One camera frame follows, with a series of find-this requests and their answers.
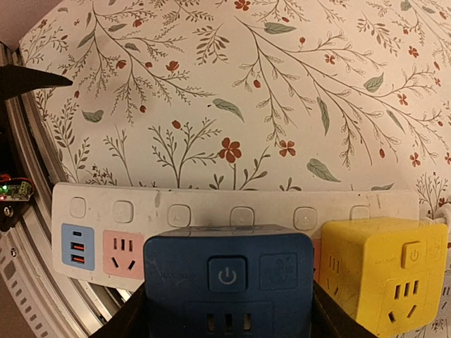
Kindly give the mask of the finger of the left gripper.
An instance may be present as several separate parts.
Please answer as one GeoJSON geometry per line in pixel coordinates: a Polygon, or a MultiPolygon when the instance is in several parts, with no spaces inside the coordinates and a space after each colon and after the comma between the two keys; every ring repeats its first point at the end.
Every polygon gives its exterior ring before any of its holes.
{"type": "Polygon", "coordinates": [[[17,65],[0,67],[1,101],[12,99],[36,89],[69,87],[71,80],[62,75],[34,70],[17,65]]]}

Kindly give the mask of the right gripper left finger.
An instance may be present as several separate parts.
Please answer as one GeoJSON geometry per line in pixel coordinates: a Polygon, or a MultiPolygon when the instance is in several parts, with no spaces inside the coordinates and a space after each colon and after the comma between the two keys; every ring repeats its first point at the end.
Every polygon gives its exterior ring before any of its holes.
{"type": "Polygon", "coordinates": [[[147,338],[148,316],[145,285],[125,302],[121,309],[90,338],[147,338]]]}

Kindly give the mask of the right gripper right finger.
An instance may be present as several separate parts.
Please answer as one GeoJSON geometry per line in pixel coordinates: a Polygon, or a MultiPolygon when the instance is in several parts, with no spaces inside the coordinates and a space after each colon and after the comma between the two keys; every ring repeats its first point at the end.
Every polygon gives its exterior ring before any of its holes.
{"type": "Polygon", "coordinates": [[[358,324],[316,282],[312,301],[313,338],[376,338],[358,324]]]}

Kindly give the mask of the yellow cube socket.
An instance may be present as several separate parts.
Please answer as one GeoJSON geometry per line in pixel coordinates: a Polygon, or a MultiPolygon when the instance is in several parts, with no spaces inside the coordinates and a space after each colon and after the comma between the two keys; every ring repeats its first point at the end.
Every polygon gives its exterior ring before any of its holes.
{"type": "Polygon", "coordinates": [[[377,337],[431,323],[447,260],[443,223],[367,218],[321,228],[319,285],[377,337]]]}

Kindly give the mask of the white multi-switch power strip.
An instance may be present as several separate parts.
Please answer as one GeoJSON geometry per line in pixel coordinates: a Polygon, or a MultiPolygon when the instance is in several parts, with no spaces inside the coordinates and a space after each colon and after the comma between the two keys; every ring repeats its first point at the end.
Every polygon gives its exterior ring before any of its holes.
{"type": "Polygon", "coordinates": [[[133,291],[144,279],[145,241],[194,226],[254,230],[275,224],[311,238],[332,220],[421,219],[412,191],[259,192],[59,183],[51,205],[54,270],[133,291]]]}

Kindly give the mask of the blue cube socket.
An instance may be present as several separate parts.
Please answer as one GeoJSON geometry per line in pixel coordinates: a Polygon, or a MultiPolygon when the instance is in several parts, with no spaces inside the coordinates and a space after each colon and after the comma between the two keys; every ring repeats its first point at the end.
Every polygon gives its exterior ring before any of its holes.
{"type": "Polygon", "coordinates": [[[308,337],[311,239],[279,225],[200,226],[143,247],[151,337],[308,337]]]}

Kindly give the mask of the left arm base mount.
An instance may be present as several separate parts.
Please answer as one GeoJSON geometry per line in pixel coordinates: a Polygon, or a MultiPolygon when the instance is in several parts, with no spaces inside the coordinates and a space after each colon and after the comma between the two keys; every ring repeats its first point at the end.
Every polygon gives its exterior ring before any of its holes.
{"type": "Polygon", "coordinates": [[[1,232],[16,226],[35,192],[32,180],[1,174],[1,232]]]}

